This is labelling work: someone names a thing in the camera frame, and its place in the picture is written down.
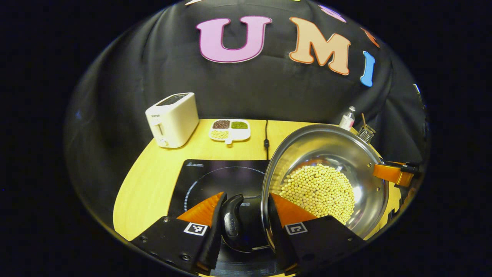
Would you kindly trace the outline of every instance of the orange pot handle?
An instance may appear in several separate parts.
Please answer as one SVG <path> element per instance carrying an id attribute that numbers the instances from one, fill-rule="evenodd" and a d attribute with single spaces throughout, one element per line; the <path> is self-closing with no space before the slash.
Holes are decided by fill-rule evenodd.
<path id="1" fill-rule="evenodd" d="M 414 174 L 402 172 L 400 167 L 374 165 L 374 172 L 372 173 L 372 175 L 403 187 L 409 187 L 410 181 L 412 180 Z"/>

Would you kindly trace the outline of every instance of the stainless steel pot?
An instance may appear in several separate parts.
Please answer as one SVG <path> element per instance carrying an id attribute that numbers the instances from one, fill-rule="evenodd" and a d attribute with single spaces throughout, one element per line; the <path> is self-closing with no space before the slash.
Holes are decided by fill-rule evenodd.
<path id="1" fill-rule="evenodd" d="M 282 180 L 297 168 L 321 163 L 344 173 L 353 187 L 354 212 L 346 227 L 365 238 L 376 227 L 388 202 L 388 182 L 373 176 L 383 164 L 361 138 L 337 126 L 318 124 L 300 128 L 275 151 L 265 173 L 261 217 L 270 247 L 275 250 L 268 216 L 269 194 L 280 193 Z"/>

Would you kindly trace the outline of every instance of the power cord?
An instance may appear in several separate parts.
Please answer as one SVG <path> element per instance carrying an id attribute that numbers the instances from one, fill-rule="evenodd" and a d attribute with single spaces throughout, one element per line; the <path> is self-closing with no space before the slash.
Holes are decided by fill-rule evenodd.
<path id="1" fill-rule="evenodd" d="M 263 141 L 263 145 L 265 146 L 265 149 L 267 150 L 267 160 L 268 160 L 269 159 L 268 147 L 270 146 L 270 143 L 268 142 L 267 126 L 268 126 L 268 120 L 267 120 L 267 123 L 265 124 L 265 140 Z"/>

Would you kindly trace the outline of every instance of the white toaster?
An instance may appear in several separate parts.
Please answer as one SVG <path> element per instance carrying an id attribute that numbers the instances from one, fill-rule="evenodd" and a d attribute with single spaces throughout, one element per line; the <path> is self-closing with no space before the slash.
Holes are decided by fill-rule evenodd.
<path id="1" fill-rule="evenodd" d="M 145 111 L 157 145 L 165 148 L 183 146 L 198 125 L 195 94 L 168 96 Z"/>

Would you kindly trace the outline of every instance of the wooden stick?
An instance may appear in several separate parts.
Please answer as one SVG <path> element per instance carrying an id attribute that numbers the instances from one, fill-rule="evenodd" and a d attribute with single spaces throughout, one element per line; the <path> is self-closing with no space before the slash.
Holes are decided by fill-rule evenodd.
<path id="1" fill-rule="evenodd" d="M 364 122 L 364 127 L 366 127 L 366 119 L 364 118 L 364 114 L 362 114 L 362 121 Z"/>

